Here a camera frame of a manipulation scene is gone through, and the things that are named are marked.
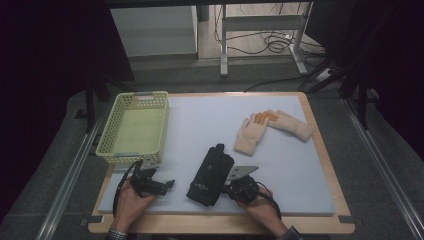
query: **black cable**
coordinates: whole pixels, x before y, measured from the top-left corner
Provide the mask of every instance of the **black cable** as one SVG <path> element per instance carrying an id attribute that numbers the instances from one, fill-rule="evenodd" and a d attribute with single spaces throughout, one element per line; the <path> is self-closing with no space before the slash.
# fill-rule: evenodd
<path id="1" fill-rule="evenodd" d="M 281 210 L 280 210 L 280 207 L 278 206 L 277 202 L 272 197 L 271 191 L 269 191 L 268 188 L 264 184 L 262 184 L 260 182 L 256 182 L 256 183 L 262 185 L 267 190 L 267 192 L 268 192 L 269 195 L 267 195 L 267 194 L 265 194 L 263 192 L 260 192 L 260 191 L 258 191 L 256 194 L 258 196 L 263 197 L 266 200 L 268 200 L 271 203 L 271 205 L 274 207 L 275 212 L 277 213 L 277 217 L 279 219 L 281 219 Z"/>

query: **hand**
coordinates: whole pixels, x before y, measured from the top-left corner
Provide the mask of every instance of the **hand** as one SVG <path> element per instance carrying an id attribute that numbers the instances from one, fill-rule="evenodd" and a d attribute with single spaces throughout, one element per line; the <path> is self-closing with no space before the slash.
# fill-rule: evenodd
<path id="1" fill-rule="evenodd" d="M 272 191 L 268 192 L 268 190 L 263 187 L 260 187 L 259 191 L 272 197 Z M 287 232 L 286 225 L 278 218 L 275 208 L 267 199 L 257 196 L 256 199 L 249 204 L 237 201 L 236 203 L 256 222 L 266 227 L 275 237 L 280 237 Z"/>
<path id="2" fill-rule="evenodd" d="M 110 228 L 119 232 L 128 232 L 131 224 L 143 215 L 146 208 L 156 199 L 156 195 L 140 197 L 131 183 L 124 182 L 119 194 L 115 219 Z"/>

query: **metal rail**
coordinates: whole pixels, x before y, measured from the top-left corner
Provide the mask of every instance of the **metal rail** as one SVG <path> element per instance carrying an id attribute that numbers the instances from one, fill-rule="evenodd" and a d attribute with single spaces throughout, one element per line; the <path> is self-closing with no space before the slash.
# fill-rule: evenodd
<path id="1" fill-rule="evenodd" d="M 103 119 L 105 119 L 106 103 L 100 103 L 99 108 L 99 118 L 95 122 L 92 131 L 85 135 L 35 239 L 52 239 L 53 234 L 56 231 L 57 225 L 84 165 L 85 159 L 90 151 L 90 147 L 96 138 L 96 133 L 101 125 L 100 123 L 102 123 Z"/>
<path id="2" fill-rule="evenodd" d="M 361 140 L 363 141 L 365 147 L 370 153 L 375 166 L 377 167 L 384 183 L 389 189 L 390 194 L 392 195 L 400 212 L 405 218 L 405 221 L 408 224 L 410 230 L 412 231 L 412 234 L 414 235 L 415 239 L 423 240 L 424 224 L 420 215 L 418 214 L 409 197 L 403 191 L 399 182 L 396 180 L 395 175 L 391 171 L 377 144 L 374 142 L 374 139 L 372 138 L 371 134 L 368 130 L 365 130 L 362 127 L 362 124 L 357 119 L 356 110 L 353 104 L 346 99 L 342 99 L 342 102 L 345 105 L 346 109 L 349 111 L 350 119 L 352 120 L 355 129 L 357 130 Z"/>

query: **orange-dotted glove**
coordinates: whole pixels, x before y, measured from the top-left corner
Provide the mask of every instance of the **orange-dotted glove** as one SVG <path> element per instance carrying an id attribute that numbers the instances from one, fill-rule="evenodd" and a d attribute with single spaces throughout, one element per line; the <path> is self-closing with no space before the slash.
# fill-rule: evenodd
<path id="1" fill-rule="evenodd" d="M 263 113 L 252 114 L 250 119 L 243 121 L 234 149 L 252 156 L 261 140 L 268 124 L 268 118 Z"/>
<path id="2" fill-rule="evenodd" d="M 304 142 L 308 141 L 314 132 L 306 123 L 281 110 L 267 110 L 263 113 L 269 118 L 268 126 L 290 131 Z"/>

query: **basket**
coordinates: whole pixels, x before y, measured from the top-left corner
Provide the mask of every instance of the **basket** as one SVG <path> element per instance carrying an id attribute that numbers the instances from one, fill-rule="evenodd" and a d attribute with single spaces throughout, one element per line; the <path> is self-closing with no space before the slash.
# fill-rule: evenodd
<path id="1" fill-rule="evenodd" d="M 96 155 L 109 163 L 160 163 L 168 122 L 168 93 L 121 93 L 113 104 Z"/>

